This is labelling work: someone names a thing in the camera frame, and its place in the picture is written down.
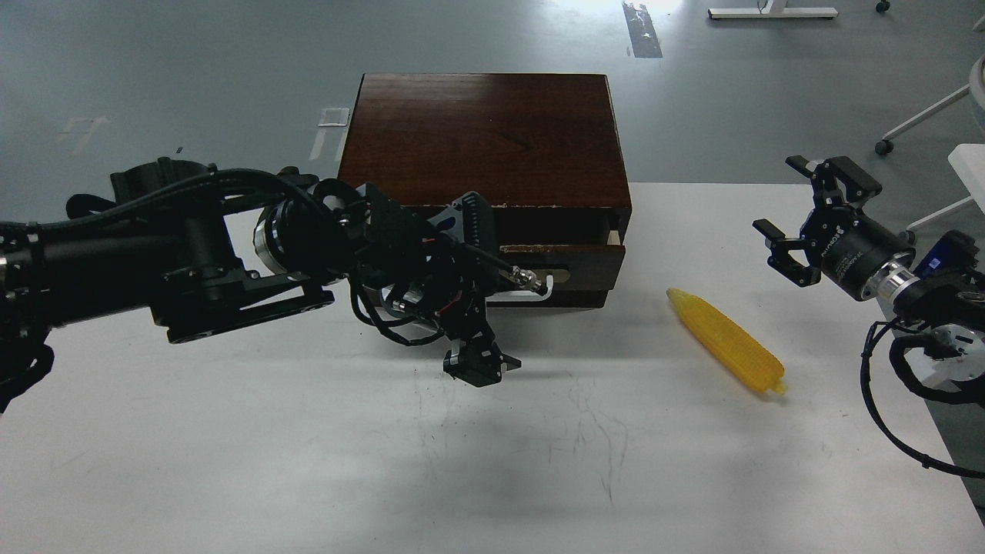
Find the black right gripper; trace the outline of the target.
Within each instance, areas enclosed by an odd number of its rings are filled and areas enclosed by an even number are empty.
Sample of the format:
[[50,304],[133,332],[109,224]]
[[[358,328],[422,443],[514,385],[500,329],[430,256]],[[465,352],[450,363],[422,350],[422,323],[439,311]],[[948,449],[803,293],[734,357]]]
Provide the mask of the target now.
[[[822,273],[855,301],[871,299],[871,285],[883,266],[913,262],[915,248],[873,221],[862,211],[883,192],[883,186],[846,155],[810,161],[789,155],[785,164],[809,179],[813,211],[800,229],[801,238],[788,238],[766,219],[753,221],[770,252],[767,265],[799,287],[819,283]],[[793,252],[805,252],[808,263]]]

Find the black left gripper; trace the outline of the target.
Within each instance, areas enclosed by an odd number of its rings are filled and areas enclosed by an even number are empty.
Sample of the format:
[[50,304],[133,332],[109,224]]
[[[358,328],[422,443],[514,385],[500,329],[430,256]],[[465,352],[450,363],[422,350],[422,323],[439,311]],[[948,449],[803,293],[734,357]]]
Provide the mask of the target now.
[[356,318],[405,346],[447,338],[443,371],[475,387],[522,368],[488,322],[486,300],[499,288],[502,268],[488,201],[466,192],[425,218],[374,185],[356,194],[349,267]]

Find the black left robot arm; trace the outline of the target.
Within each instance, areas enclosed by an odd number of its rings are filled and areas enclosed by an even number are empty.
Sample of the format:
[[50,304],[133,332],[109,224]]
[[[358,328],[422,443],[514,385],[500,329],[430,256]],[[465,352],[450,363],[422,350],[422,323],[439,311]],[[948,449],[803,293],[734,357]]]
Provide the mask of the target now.
[[475,387],[521,362],[496,344],[504,282],[551,287],[499,257],[492,207],[467,192],[425,219],[374,185],[160,158],[112,173],[114,199],[76,194],[67,218],[2,223],[2,407],[51,371],[53,329],[150,309],[172,344],[331,305],[394,343],[447,338],[443,368]]

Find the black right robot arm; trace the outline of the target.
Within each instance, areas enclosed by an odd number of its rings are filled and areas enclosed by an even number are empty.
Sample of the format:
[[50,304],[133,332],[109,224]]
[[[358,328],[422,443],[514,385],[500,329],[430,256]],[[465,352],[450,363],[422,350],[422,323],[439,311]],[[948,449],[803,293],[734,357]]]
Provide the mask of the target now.
[[864,212],[882,192],[873,176],[845,155],[811,162],[801,155],[786,165],[810,180],[813,209],[799,234],[788,238],[757,219],[768,265],[799,287],[827,277],[858,302],[881,298],[893,319],[874,322],[861,354],[860,386],[876,427],[925,469],[981,479],[981,470],[936,459],[898,439],[884,423],[871,389],[871,358],[882,337],[897,331],[889,361],[909,392],[949,405],[983,404],[983,273],[978,246],[957,230],[943,234],[921,262],[907,235],[894,234]]

